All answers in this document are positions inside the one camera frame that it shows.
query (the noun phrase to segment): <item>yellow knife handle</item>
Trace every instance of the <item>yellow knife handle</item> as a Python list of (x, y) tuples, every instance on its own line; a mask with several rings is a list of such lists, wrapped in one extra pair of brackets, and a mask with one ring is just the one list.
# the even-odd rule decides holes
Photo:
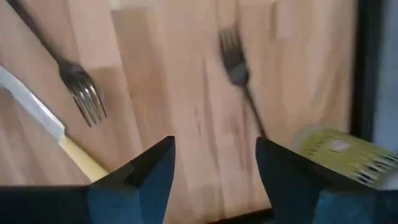
[(92, 181), (95, 182), (109, 173), (89, 156), (81, 147), (76, 145), (70, 138), (60, 140), (59, 145), (75, 162), (81, 171)]

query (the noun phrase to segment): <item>fork handle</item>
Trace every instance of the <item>fork handle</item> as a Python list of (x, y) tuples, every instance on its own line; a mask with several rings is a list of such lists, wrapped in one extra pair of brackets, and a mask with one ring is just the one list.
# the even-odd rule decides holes
[(263, 137), (264, 139), (267, 139), (268, 137), (266, 134), (266, 130), (264, 129), (264, 126), (262, 125), (260, 114), (259, 114), (259, 111), (257, 110), (256, 104), (254, 103), (253, 96), (251, 94), (249, 86), (247, 84), (242, 86), (242, 91), (243, 91), (244, 97), (248, 100), (249, 106), (254, 114), (254, 118), (256, 119), (257, 129), (259, 130), (261, 137)]
[(29, 15), (26, 8), (19, 2), (20, 0), (7, 0), (8, 4), (15, 10), (18, 16), (25, 22), (30, 30), (35, 34), (36, 38), (50, 53), (50, 55), (57, 61), (58, 64), (64, 63), (66, 60), (58, 54), (55, 49), (45, 39), (43, 33), (40, 31), (37, 23), (33, 20), (32, 16)]
[(61, 139), (58, 143), (80, 168), (80, 170), (91, 180), (91, 182), (95, 182), (109, 174), (101, 165), (99, 165), (91, 156), (89, 156), (81, 147), (67, 136)]

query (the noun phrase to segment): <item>wooden surface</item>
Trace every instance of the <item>wooden surface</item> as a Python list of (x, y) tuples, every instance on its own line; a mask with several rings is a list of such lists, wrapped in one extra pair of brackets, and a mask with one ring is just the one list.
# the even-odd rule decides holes
[[(355, 0), (24, 2), (51, 43), (94, 78), (109, 118), (85, 124), (56, 63), (4, 1), (0, 64), (76, 143), (112, 171), (176, 136), (166, 223), (270, 207), (254, 159), (256, 126), (221, 66), (218, 29), (241, 27), (251, 87), (273, 141), (289, 147), (308, 124), (348, 129)], [(88, 182), (4, 90), (0, 105), (0, 184)]]

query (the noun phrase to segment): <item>black object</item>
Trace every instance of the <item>black object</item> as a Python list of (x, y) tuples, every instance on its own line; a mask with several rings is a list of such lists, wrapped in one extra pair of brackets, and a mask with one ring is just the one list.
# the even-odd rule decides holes
[(272, 209), (265, 209), (226, 220), (220, 220), (211, 224), (274, 224), (274, 219), (275, 216)]
[(373, 141), (385, 0), (358, 1), (351, 134)]
[(324, 189), (375, 192), (268, 139), (257, 138), (256, 159), (278, 223), (311, 223)]
[(161, 224), (174, 164), (169, 136), (91, 185), (0, 187), (0, 223)]
[(90, 119), (94, 124), (96, 124), (101, 121), (103, 117), (106, 118), (105, 108), (101, 98), (99, 97), (97, 88), (95, 87), (93, 79), (89, 76), (86, 70), (78, 63), (70, 62), (63, 58), (49, 44), (43, 33), (41, 33), (36, 22), (19, 0), (7, 0), (7, 2), (57, 62), (61, 79), (75, 100), (75, 103), (87, 125), (91, 127)]

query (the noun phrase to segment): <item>fork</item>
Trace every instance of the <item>fork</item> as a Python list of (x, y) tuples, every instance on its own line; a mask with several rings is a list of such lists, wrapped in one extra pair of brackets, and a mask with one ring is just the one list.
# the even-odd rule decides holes
[(55, 51), (47, 42), (33, 18), (18, 0), (7, 0), (7, 2), (57, 62), (62, 82), (68, 88), (87, 125), (91, 127), (92, 123), (96, 124), (103, 117), (106, 118), (105, 108), (101, 98), (98, 96), (97, 88), (86, 70), (78, 63), (63, 58)]
[(257, 106), (254, 103), (249, 83), (249, 70), (244, 57), (242, 39), (236, 24), (222, 29), (218, 32), (220, 41), (221, 58), (227, 71), (230, 82), (242, 89), (250, 109), (256, 119), (256, 125), (261, 137), (267, 139), (267, 134), (262, 125)]

